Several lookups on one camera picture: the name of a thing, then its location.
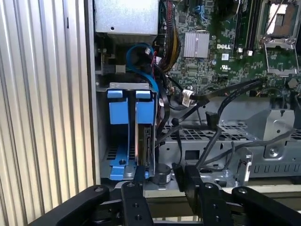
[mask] mounting hole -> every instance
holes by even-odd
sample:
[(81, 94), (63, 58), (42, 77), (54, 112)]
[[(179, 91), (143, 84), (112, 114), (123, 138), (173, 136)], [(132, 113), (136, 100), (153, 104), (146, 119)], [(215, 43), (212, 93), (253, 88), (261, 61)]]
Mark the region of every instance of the mounting hole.
[(132, 182), (130, 182), (129, 184), (127, 184), (127, 186), (128, 186), (128, 187), (134, 187), (134, 186), (135, 186), (135, 184), (134, 184), (134, 183), (132, 183)]
[(125, 161), (124, 159), (122, 159), (122, 160), (119, 161), (119, 165), (124, 165), (124, 164), (126, 164), (126, 162), (127, 161)]
[(135, 216), (135, 219), (136, 219), (136, 220), (142, 220), (142, 216), (141, 216), (141, 215), (136, 215), (136, 216)]

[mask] ribbed metal panel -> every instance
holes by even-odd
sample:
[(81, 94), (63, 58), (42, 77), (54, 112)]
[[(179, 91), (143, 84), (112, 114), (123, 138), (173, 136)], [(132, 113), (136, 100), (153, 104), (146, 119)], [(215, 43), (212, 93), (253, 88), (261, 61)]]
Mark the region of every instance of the ribbed metal panel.
[(84, 0), (0, 0), (0, 225), (93, 184)]

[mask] cable connector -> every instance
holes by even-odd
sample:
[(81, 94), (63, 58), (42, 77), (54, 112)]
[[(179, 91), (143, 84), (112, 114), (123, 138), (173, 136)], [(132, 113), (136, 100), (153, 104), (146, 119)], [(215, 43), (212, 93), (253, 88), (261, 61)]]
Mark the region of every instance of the cable connector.
[(151, 49), (150, 49), (150, 48), (146, 48), (146, 49), (145, 49), (145, 53), (146, 53), (147, 55), (151, 54)]
[(190, 96), (194, 95), (194, 92), (192, 90), (184, 89), (182, 93), (184, 96), (182, 105), (184, 105), (185, 107), (190, 107), (191, 104)]

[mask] black cable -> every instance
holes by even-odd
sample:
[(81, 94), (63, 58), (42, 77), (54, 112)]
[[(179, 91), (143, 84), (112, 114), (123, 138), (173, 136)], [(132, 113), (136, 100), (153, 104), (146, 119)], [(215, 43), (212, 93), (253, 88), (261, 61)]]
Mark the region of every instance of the black cable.
[(214, 84), (214, 83), (210, 83), (208, 85), (205, 85), (201, 90), (200, 90), (200, 93), (204, 93), (208, 88), (211, 88), (211, 87), (217, 87), (218, 89), (220, 89), (221, 87), (217, 84)]
[(204, 148), (204, 151), (203, 151), (201, 157), (199, 158), (199, 160), (198, 160), (198, 162), (196, 164), (196, 168), (198, 170), (200, 170), (201, 166), (203, 165), (204, 161), (208, 157), (208, 155), (209, 155), (211, 149), (213, 148), (213, 146), (215, 145), (216, 141), (220, 138), (221, 134), (222, 134), (222, 129), (220, 127), (217, 127), (216, 133), (210, 139), (210, 141), (207, 143), (207, 145)]
[(233, 159), (234, 152), (237, 151), (237, 149), (236, 149), (233, 141), (231, 142), (231, 146), (232, 146), (232, 148), (231, 148), (231, 150), (232, 150), (231, 155), (230, 155), (229, 159), (226, 161), (226, 163), (225, 163), (225, 165), (224, 165), (224, 167), (222, 169), (215, 169), (215, 168), (211, 168), (211, 167), (208, 167), (208, 166), (201, 166), (201, 169), (210, 170), (212, 172), (221, 172), (221, 171), (226, 170), (229, 167), (229, 165), (230, 165), (230, 163), (231, 163), (231, 161)]
[(175, 127), (172, 127), (163, 136), (157, 138), (155, 146), (159, 145), (162, 141), (164, 141), (166, 138), (180, 129), (210, 130), (207, 125), (177, 125)]
[(158, 125), (157, 136), (156, 136), (157, 138), (159, 136), (161, 136), (161, 133), (162, 133), (162, 131), (169, 119), (169, 116), (170, 116), (169, 101), (168, 101), (168, 98), (166, 95), (166, 91), (160, 82), (158, 82), (158, 88), (159, 88), (159, 93), (160, 93), (160, 96), (161, 96), (161, 98), (163, 100), (163, 104), (164, 104), (164, 117), (163, 117), (163, 120), (161, 121), (161, 123)]
[(170, 97), (170, 101), (169, 101), (169, 106), (171, 109), (173, 109), (174, 111), (182, 111), (184, 109), (187, 109), (187, 107), (185, 107), (184, 105), (182, 105), (181, 103), (178, 102), (179, 100), (177, 99), (177, 95), (172, 95)]
[(198, 101), (197, 104), (191, 108), (185, 115), (183, 115), (181, 118), (178, 119), (178, 123), (181, 123), (182, 121), (184, 121), (185, 119), (187, 119), (189, 116), (191, 116), (195, 111), (197, 111), (201, 106), (204, 106), (206, 104), (209, 103), (209, 98), (213, 98), (216, 97), (216, 94), (224, 94), (225, 91), (229, 91), (232, 89), (239, 89), (237, 90), (237, 92), (234, 92), (234, 95), (229, 95), (230, 98), (227, 99), (227, 101), (223, 101), (224, 104), (223, 107), (220, 107), (219, 111), (223, 111), (223, 109), (225, 108), (225, 106), (227, 106), (230, 102), (230, 100), (233, 100), (235, 98), (237, 98), (239, 95), (241, 95), (243, 92), (247, 92), (250, 89), (253, 89), (254, 87), (259, 86), (261, 83), (259, 80), (250, 80), (250, 81), (246, 81), (246, 82), (242, 82), (242, 83), (238, 83), (223, 89), (219, 89), (218, 91), (206, 94), (206, 95), (201, 95), (199, 97), (203, 97), (204, 99), (202, 99), (201, 101)]
[(160, 74), (160, 79), (162, 80), (163, 87), (165, 89), (167, 89), (167, 81), (166, 81), (165, 73), (162, 71), (162, 69), (157, 64), (153, 64), (153, 66), (157, 70), (157, 72)]
[(179, 119), (173, 119), (172, 122), (174, 120), (177, 120), (177, 124), (183, 122), (185, 119), (187, 119), (189, 116), (191, 116), (195, 111), (197, 111), (201, 106), (203, 106), (205, 104), (203, 104), (202, 102), (198, 102), (194, 107), (192, 107), (187, 113), (185, 113), (181, 118)]
[[(229, 96), (227, 96), (221, 106), (218, 109), (218, 116), (220, 118), (224, 108), (231, 102), (233, 101), (235, 98), (237, 98), (238, 96), (246, 93), (247, 91), (254, 89), (255, 87), (261, 85), (261, 82), (259, 80), (256, 80), (252, 83), (247, 83), (244, 87), (235, 90), (234, 92), (232, 92)], [(216, 143), (216, 141), (218, 140), (218, 138), (220, 137), (222, 133), (222, 129), (218, 127), (215, 135), (212, 137), (212, 139), (208, 142), (207, 146), (205, 147), (200, 159), (198, 160), (197, 164), (196, 164), (196, 168), (197, 169), (201, 169), (201, 167), (204, 165), (203, 163), (205, 162), (207, 156), (209, 155), (212, 147), (214, 146), (214, 144)]]
[(232, 86), (228, 86), (228, 87), (219, 89), (217, 91), (214, 91), (214, 92), (211, 92), (211, 93), (208, 93), (208, 94), (191, 95), (190, 100), (203, 101), (203, 102), (205, 102), (205, 104), (208, 104), (209, 99), (224, 95), (225, 93), (229, 93), (231, 90), (242, 89), (244, 87), (249, 87), (249, 86), (253, 87), (253, 85), (254, 85), (254, 87), (257, 87), (257, 86), (259, 86), (259, 84), (261, 84), (261, 82), (258, 79), (245, 81), (245, 82), (237, 83), (237, 84), (234, 84)]
[(234, 92), (232, 92), (229, 96), (227, 96), (223, 100), (223, 102), (222, 102), (222, 104), (219, 107), (218, 112), (217, 112), (218, 116), (219, 117), (221, 116), (221, 114), (222, 114), (223, 110), (225, 109), (225, 107), (229, 103), (231, 103), (235, 98), (239, 97), (240, 95), (242, 95), (242, 94), (246, 93), (247, 91), (250, 91), (250, 90), (252, 90), (252, 89), (254, 89), (254, 88), (256, 88), (256, 87), (258, 87), (260, 85), (261, 85), (261, 82), (259, 80), (256, 80), (256, 81), (254, 81), (254, 82), (252, 82), (250, 84), (247, 84), (244, 87), (242, 87), (240, 89), (237, 89)]
[(201, 115), (198, 110), (197, 110), (197, 113), (198, 113), (199, 124), (202, 125), (202, 118), (201, 118)]
[(166, 76), (181, 92), (183, 92), (183, 87), (173, 78)]
[(262, 92), (265, 92), (265, 91), (269, 91), (269, 90), (275, 90), (277, 91), (278, 93), (280, 93), (281, 97), (282, 97), (282, 105), (281, 105), (281, 108), (284, 109), (285, 108), (285, 96), (284, 94), (282, 93), (281, 90), (275, 88), (275, 87), (269, 87), (269, 88), (266, 88), (266, 89), (263, 89), (262, 91), (260, 91), (257, 95), (259, 95), (260, 93)]
[[(292, 133), (294, 133), (295, 129), (292, 129), (284, 134), (279, 135), (278, 137), (272, 139), (272, 140), (267, 140), (267, 141), (253, 141), (253, 142), (249, 142), (249, 143), (245, 143), (245, 144), (241, 144), (241, 145), (237, 145), (236, 146), (236, 151), (238, 151), (240, 148), (243, 147), (261, 147), (261, 146), (267, 146), (267, 145), (271, 145), (279, 140), (285, 139), (287, 137), (289, 137)], [(232, 152), (232, 148), (227, 150), (226, 152), (212, 158), (209, 159), (207, 161), (204, 162), (204, 165), (208, 165), (214, 161), (218, 161), (220, 159), (222, 159), (223, 157), (226, 157), (228, 154), (230, 154)]]

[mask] chip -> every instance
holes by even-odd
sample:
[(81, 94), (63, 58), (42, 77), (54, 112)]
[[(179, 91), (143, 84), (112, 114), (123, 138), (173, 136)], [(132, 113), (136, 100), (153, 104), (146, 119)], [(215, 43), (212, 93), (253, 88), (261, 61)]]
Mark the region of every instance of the chip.
[(229, 60), (229, 54), (223, 53), (222, 54), (222, 60)]
[(213, 1), (206, 1), (206, 6), (207, 7), (213, 6)]
[(179, 23), (185, 23), (186, 22), (186, 15), (179, 15)]
[(203, 85), (206, 85), (208, 83), (208, 78), (202, 78), (202, 84)]

